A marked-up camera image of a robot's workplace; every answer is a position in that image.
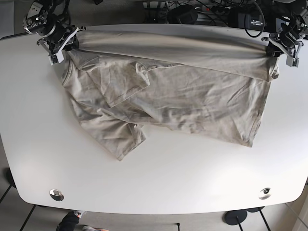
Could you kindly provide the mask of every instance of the white table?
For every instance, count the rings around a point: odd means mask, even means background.
[[[148,31],[249,39],[242,30],[181,25],[117,25]],[[308,176],[307,46],[299,68],[280,59],[253,148],[145,126],[147,140],[117,161],[74,119],[57,79],[36,45],[39,36],[0,41],[0,133],[18,192],[28,203],[96,212],[182,214],[290,202]],[[259,199],[271,188],[272,195]],[[64,200],[57,202],[50,189]]]

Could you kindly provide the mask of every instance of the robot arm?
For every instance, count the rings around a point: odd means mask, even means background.
[[[306,0],[278,0],[278,9],[282,10],[289,24],[282,23],[281,29],[276,33],[270,33],[269,37],[262,38],[268,41],[267,55],[287,55],[288,66],[298,67],[298,54],[304,45],[303,39],[308,35],[308,9]]]
[[[64,57],[62,50],[78,48],[76,33],[78,27],[66,24],[69,0],[65,0],[64,12],[55,15],[55,7],[63,0],[36,0],[24,19],[24,29],[29,34],[39,34],[42,38],[37,44],[48,53],[51,65],[60,63]]]

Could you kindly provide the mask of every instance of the t-shirt sleeve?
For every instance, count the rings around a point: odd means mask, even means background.
[[[128,123],[103,112],[97,113],[71,95],[69,99],[81,127],[119,161],[145,141],[142,125]]]

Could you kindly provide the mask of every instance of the person's foot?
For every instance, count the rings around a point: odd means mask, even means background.
[[[82,231],[109,231],[109,230],[104,230],[104,229],[95,229],[89,225],[86,225],[82,228]]]
[[[86,211],[82,211],[82,210],[75,210],[74,214],[75,216],[77,216],[78,218],[81,218],[82,215],[84,215],[86,213]]]

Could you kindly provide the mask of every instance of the wire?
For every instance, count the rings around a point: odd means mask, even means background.
[[[186,5],[187,3],[189,3],[191,0],[188,0],[187,2],[185,2],[185,3],[179,3],[179,1],[177,1],[177,4],[178,5],[180,5],[180,6],[182,6],[182,5]]]
[[[253,1],[253,3],[254,3],[255,6],[258,8],[258,10],[259,10],[259,12],[260,12],[260,14],[261,14],[261,17],[262,17],[262,24],[263,24],[263,25],[262,25],[262,28],[261,28],[260,32],[259,32],[257,35],[251,35],[251,34],[248,32],[247,28],[246,28],[246,16],[247,16],[247,14],[245,14],[245,17],[244,17],[244,29],[245,29],[245,32],[246,32],[250,37],[252,37],[252,38],[257,38],[257,37],[259,37],[259,36],[263,33],[263,31],[264,31],[264,28],[265,28],[265,19],[264,19],[264,14],[263,14],[261,8],[259,7],[259,5],[256,3],[255,0]]]
[[[203,6],[207,7],[207,8],[209,8],[207,5],[205,5],[204,3],[200,2],[199,0],[196,0],[196,1],[197,1],[198,3],[200,3],[201,5],[203,5]],[[219,18],[224,24],[226,24],[227,26],[229,26],[229,25],[225,22],[225,20],[223,20],[218,14],[216,14],[214,11],[212,11],[211,8],[209,8],[209,9],[210,9],[210,11],[213,12],[213,14],[214,14],[217,18]]]
[[[210,21],[207,25],[209,25],[211,22],[214,22],[214,23],[215,23],[215,26],[216,26],[215,19],[214,19],[214,18],[212,18],[210,15],[208,15],[207,13],[202,12],[202,11],[198,11],[198,13],[201,13],[201,14],[203,14],[203,15],[207,16],[207,17],[211,20],[211,21]]]

